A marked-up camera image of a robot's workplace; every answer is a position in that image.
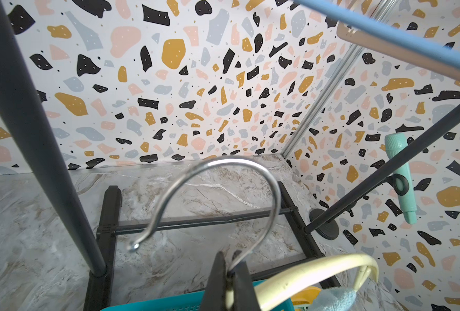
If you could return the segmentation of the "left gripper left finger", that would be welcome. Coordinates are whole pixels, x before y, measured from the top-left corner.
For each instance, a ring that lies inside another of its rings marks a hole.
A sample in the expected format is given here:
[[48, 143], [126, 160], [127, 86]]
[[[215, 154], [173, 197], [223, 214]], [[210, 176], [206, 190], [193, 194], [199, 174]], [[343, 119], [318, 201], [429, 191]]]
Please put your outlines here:
[[219, 251], [213, 261], [200, 311], [225, 311], [227, 290], [227, 269], [224, 254]]

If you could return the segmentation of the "blue wire hanger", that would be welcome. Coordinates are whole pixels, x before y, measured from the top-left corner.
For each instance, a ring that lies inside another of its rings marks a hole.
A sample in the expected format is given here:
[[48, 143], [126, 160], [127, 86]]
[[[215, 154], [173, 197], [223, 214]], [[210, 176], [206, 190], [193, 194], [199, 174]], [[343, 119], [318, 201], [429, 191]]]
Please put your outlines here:
[[412, 36], [404, 31], [377, 22], [366, 16], [359, 15], [328, 1], [304, 0], [298, 3], [336, 19], [339, 22], [346, 23], [356, 29], [367, 32], [378, 39], [396, 44], [421, 56], [427, 56], [437, 62], [460, 69], [460, 53], [457, 51], [445, 48], [432, 41]]

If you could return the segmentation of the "yellow plastic tray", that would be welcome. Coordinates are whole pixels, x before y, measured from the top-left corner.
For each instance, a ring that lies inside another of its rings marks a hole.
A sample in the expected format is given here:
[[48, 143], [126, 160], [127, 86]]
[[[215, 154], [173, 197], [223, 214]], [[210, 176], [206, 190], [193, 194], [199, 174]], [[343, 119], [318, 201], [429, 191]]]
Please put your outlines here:
[[294, 306], [295, 311], [307, 310], [312, 302], [318, 297], [322, 289], [316, 286], [309, 286], [302, 291], [294, 294], [290, 300]]

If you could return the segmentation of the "teal plastic basket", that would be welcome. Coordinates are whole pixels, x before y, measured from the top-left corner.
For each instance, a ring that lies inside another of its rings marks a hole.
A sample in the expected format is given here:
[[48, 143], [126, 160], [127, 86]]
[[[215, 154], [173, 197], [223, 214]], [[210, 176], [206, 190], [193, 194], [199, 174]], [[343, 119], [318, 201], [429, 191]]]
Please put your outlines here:
[[199, 310], [204, 291], [104, 308], [114, 311]]

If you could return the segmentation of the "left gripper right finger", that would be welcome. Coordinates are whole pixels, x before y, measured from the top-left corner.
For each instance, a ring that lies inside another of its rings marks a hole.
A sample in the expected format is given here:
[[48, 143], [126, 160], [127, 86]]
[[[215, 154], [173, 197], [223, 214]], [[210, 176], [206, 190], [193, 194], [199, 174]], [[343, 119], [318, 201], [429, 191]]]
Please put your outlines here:
[[242, 261], [233, 270], [233, 290], [235, 311], [260, 311], [253, 282], [247, 264]]

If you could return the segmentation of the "light teal towel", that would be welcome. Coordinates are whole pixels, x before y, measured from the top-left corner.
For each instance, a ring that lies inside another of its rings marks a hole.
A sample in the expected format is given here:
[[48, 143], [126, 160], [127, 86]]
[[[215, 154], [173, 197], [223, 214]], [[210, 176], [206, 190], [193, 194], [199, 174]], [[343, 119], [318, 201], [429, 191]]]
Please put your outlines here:
[[347, 311], [356, 301], [357, 292], [352, 288], [329, 288], [322, 290], [317, 298], [307, 307], [308, 311]]

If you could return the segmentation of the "cream plastic hanger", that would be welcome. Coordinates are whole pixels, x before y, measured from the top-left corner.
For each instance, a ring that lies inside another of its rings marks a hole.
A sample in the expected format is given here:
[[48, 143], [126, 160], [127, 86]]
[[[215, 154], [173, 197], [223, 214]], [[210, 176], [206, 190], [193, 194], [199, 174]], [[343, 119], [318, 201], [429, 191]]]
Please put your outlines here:
[[[211, 220], [210, 218], [190, 220], [185, 224], [187, 228], [192, 228], [196, 226], [240, 222], [259, 218], [268, 219], [263, 232], [257, 237], [257, 240], [247, 249], [237, 251], [232, 257], [232, 261], [230, 263], [226, 263], [226, 308], [227, 310], [233, 310], [233, 270], [242, 261], [246, 263], [246, 259], [269, 237], [276, 220], [281, 213], [282, 199], [279, 182], [267, 168], [263, 167], [256, 161], [243, 157], [214, 158], [205, 160], [181, 173], [163, 190], [161, 196], [156, 202], [150, 222], [137, 237], [130, 241], [128, 250], [137, 251], [143, 242], [147, 241], [154, 235], [171, 198], [189, 180], [205, 171], [226, 166], [246, 167], [258, 173], [267, 182], [272, 197], [272, 207], [267, 211], [262, 210], [255, 213], [225, 216], [221, 219], [216, 218], [214, 220]], [[281, 303], [284, 303], [294, 294], [297, 294], [303, 289], [311, 285], [327, 281], [328, 279], [332, 279], [339, 273], [351, 269], [357, 269], [357, 276], [354, 279], [352, 287], [350, 287], [356, 292], [362, 288], [367, 279], [371, 279], [374, 282], [379, 279], [379, 266], [376, 260], [364, 253], [343, 254], [307, 260], [276, 274], [259, 285], [253, 285], [261, 308], [260, 310], [273, 310], [275, 307], [278, 307]]]

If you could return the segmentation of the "beige plastic hanger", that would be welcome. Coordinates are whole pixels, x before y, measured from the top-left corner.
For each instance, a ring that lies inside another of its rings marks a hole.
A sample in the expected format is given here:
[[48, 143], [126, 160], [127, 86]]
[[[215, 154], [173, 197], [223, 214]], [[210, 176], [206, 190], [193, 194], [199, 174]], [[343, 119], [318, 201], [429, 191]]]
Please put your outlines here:
[[391, 44], [388, 41], [378, 39], [364, 31], [351, 29], [342, 22], [338, 24], [337, 37], [352, 44], [374, 50], [400, 61], [410, 63], [414, 66], [422, 67], [460, 81], [460, 69], [456, 66], [447, 65], [444, 61], [433, 60], [428, 56], [413, 52], [405, 47], [400, 47], [398, 45]]

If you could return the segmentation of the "mint green microphone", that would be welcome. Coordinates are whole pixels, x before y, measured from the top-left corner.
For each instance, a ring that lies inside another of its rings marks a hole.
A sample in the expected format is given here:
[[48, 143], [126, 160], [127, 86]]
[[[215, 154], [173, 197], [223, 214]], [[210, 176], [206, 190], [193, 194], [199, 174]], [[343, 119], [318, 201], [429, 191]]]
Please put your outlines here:
[[[393, 159], [399, 152], [408, 146], [406, 136], [403, 133], [389, 134], [384, 138], [386, 154]], [[407, 224], [413, 225], [417, 222], [417, 204], [415, 202], [414, 186], [410, 166], [403, 164], [390, 176], [392, 187], [397, 193], [400, 209]]]

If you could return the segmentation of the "black clothes rack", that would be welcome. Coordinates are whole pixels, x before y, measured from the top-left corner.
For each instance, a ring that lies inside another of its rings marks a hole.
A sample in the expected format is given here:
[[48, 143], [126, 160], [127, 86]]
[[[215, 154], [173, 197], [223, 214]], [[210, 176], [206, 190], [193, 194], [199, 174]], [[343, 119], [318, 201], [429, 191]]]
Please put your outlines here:
[[[355, 310], [460, 310], [460, 81], [337, 37], [299, 1], [0, 1], [0, 310], [104, 310], [204, 291], [281, 213], [258, 281], [307, 260], [379, 266]], [[460, 53], [460, 1], [328, 1]], [[384, 138], [403, 133], [393, 159]], [[383, 183], [408, 163], [417, 222]], [[333, 240], [305, 233], [335, 218]]]

